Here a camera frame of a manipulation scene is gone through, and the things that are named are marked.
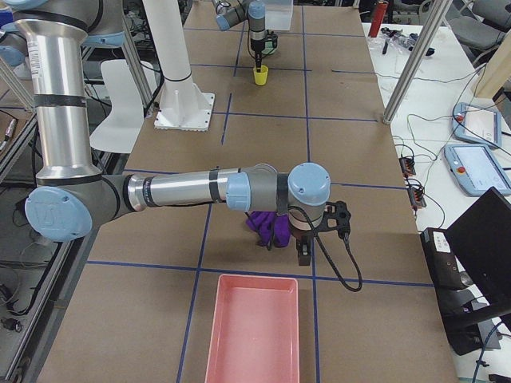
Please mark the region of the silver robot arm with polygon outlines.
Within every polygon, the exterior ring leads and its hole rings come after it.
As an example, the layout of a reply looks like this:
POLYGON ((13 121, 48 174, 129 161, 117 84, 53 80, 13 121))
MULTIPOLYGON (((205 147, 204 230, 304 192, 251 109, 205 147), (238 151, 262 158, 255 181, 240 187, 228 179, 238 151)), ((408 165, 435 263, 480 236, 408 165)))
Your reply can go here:
POLYGON ((119 1, 12 1, 24 36, 34 87, 43 166, 25 203, 32 228, 56 242, 148 207, 225 203, 238 211, 287 215, 299 263, 327 222, 331 181, 320 165, 289 173, 258 164, 143 177, 104 174, 93 164, 81 47, 119 47, 125 30, 119 1))

